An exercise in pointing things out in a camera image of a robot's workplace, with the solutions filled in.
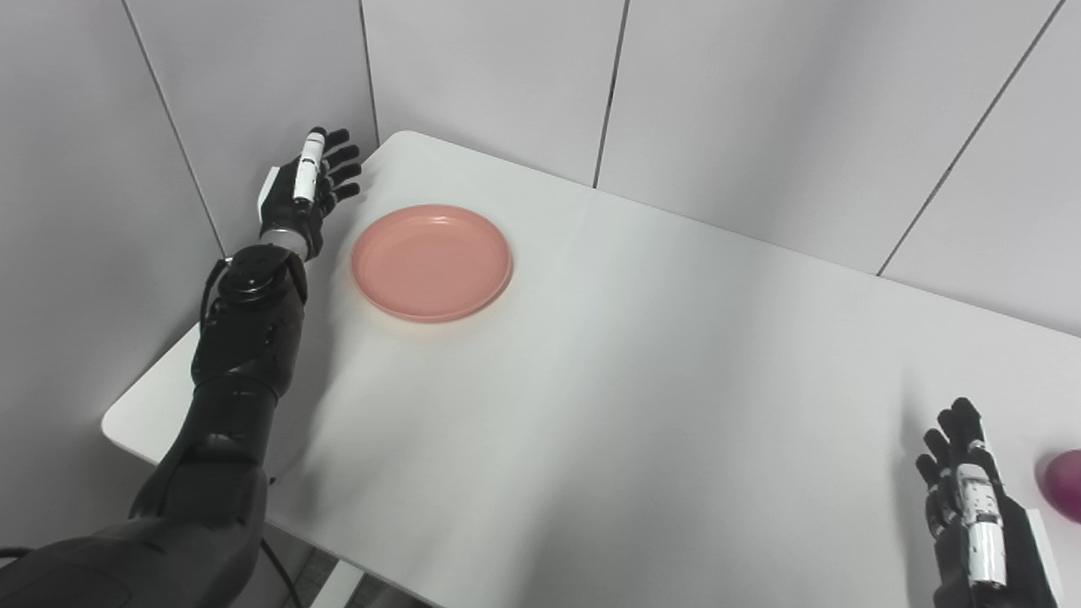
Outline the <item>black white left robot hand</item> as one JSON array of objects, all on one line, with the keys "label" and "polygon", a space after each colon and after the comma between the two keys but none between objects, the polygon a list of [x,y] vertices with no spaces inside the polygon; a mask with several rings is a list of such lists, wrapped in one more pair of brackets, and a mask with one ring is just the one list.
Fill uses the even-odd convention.
[{"label": "black white left robot hand", "polygon": [[261,190],[261,239],[290,232],[301,257],[317,257],[323,249],[322,228],[337,204],[358,196],[353,182],[362,173],[360,149],[348,128],[326,131],[315,127],[301,154],[284,166],[273,166]]}]

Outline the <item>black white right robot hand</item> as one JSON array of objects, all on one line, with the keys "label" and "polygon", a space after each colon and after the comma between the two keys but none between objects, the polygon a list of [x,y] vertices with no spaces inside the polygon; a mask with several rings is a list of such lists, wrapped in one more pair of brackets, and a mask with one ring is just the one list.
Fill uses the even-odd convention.
[{"label": "black white right robot hand", "polygon": [[1007,495],[975,405],[958,397],[923,442],[915,467],[939,577],[934,607],[1057,607],[1038,513]]}]

